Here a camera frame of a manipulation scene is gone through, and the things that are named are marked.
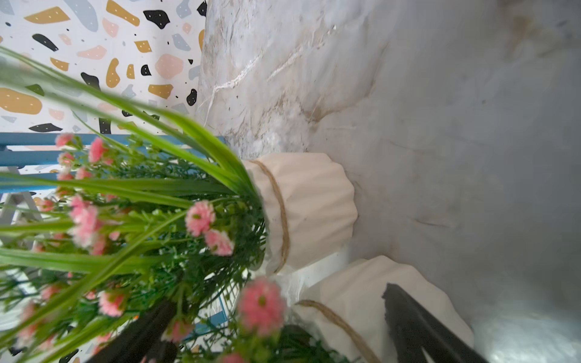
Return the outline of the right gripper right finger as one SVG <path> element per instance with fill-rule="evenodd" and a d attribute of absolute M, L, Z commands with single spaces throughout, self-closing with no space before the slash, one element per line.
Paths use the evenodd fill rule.
<path fill-rule="evenodd" d="M 382 298 L 398 362 L 487 362 L 399 285 L 388 284 Z"/>

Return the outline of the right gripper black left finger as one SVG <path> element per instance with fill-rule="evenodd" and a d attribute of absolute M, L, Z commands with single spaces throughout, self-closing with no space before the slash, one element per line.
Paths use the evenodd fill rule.
<path fill-rule="evenodd" d="M 177 304 L 162 299 L 131 323 L 88 362 L 174 362 L 178 355 L 175 343 L 162 340 Z"/>

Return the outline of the pink flower pot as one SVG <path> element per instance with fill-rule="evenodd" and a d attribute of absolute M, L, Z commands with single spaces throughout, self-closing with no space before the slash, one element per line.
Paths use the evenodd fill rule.
<path fill-rule="evenodd" d="M 474 350 L 474 335 L 449 297 L 415 268 L 388 257 L 357 260 L 288 304 L 259 277 L 239 293 L 218 343 L 185 352 L 184 362 L 398 362 L 382 298 L 397 284 Z"/>
<path fill-rule="evenodd" d="M 16 325 L 1 333 L 1 349 L 18 351 L 19 362 L 50 362 L 90 340 L 98 343 L 95 355 L 162 299 L 177 304 L 162 340 L 175 343 L 174 362 L 184 362 L 185 352 L 218 343 L 216 332 L 235 317 L 238 295 L 250 281 L 310 266 L 351 239 L 355 190 L 328 155 L 241 160 L 182 113 L 104 92 L 93 81 L 75 80 L 7 48 L 2 53 L 2 105 L 39 106 L 48 99 L 76 117 L 113 120 L 129 136 L 184 142 L 213 163 L 207 173 L 230 190 L 186 210 L 190 240 L 168 240 L 155 250 L 141 250 L 136 240 L 93 260 L 1 260 L 1 303 L 6 312 L 19 313 Z M 85 92 L 122 114 L 113 118 L 69 98 L 69 91 Z"/>

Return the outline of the pink flower pot back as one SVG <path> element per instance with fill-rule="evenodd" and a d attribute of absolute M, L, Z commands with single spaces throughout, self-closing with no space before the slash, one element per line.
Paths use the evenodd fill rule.
<path fill-rule="evenodd" d="M 90 340 L 98 343 L 95 355 L 162 299 L 177 304 L 162 340 L 175 343 L 174 362 L 184 362 L 185 352 L 218 343 L 216 332 L 235 317 L 238 295 L 250 281 L 310 266 L 351 239 L 355 190 L 328 155 L 241 160 L 182 113 L 104 92 L 93 81 L 75 80 L 7 48 L 2 53 L 2 105 L 39 106 L 48 99 L 76 117 L 113 120 L 129 136 L 184 142 L 213 163 L 207 173 L 230 190 L 186 210 L 190 240 L 168 240 L 155 250 L 141 250 L 136 240 L 93 260 L 1 260 L 1 303 L 6 312 L 19 313 L 16 325 L 1 333 L 1 349 L 18 351 L 19 362 L 50 362 Z M 122 114 L 113 118 L 69 98 L 69 91 L 85 92 Z"/>

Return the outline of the blue white slatted rack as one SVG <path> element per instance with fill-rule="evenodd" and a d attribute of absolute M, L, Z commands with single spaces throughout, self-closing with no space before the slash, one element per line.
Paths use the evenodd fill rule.
<path fill-rule="evenodd" d="M 66 257 L 93 260 L 139 240 L 141 250 L 190 240 L 185 212 L 230 195 L 207 173 L 213 163 L 166 137 L 62 134 L 54 151 L 1 150 L 1 187 L 55 190 L 44 219 L 1 228 L 1 260 L 32 265 Z"/>

